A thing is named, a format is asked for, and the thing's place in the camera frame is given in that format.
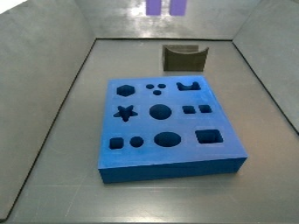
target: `metal wall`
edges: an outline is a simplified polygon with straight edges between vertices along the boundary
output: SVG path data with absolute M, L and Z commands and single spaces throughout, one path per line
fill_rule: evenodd
M 98 39 L 232 40 L 260 0 L 188 0 L 184 17 L 145 15 L 145 0 L 76 0 Z
M 29 0 L 0 15 L 0 221 L 93 41 L 72 0 Z
M 299 2 L 262 0 L 233 43 L 299 131 Z

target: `shape sorter block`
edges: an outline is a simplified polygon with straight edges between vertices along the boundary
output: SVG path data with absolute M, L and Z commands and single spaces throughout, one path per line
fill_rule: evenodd
M 246 157 L 202 76 L 108 82 L 104 183 L 236 172 Z

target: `rectangular hole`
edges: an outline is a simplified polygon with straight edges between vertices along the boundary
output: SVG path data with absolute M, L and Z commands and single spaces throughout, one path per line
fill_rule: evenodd
M 200 112 L 202 114 L 210 113 L 210 106 L 209 105 L 200 105 L 198 108 L 200 108 Z
M 109 145 L 110 150 L 118 150 L 124 147 L 124 138 L 122 137 L 113 137 L 109 139 Z
M 217 129 L 196 130 L 194 135 L 200 144 L 222 143 L 222 137 Z
M 193 106 L 181 106 L 181 110 L 185 115 L 194 114 Z

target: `gray floor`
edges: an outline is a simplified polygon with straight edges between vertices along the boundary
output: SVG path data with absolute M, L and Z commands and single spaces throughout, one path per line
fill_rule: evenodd
M 76 2 L 100 39 L 232 40 L 260 0 L 188 0 L 182 17 L 169 16 L 169 0 L 157 17 L 145 15 L 145 0 Z
M 106 81 L 162 75 L 162 44 L 209 47 L 202 74 L 249 159 L 237 174 L 102 185 Z M 230 42 L 100 40 L 7 222 L 299 222 L 297 158 L 297 135 Z

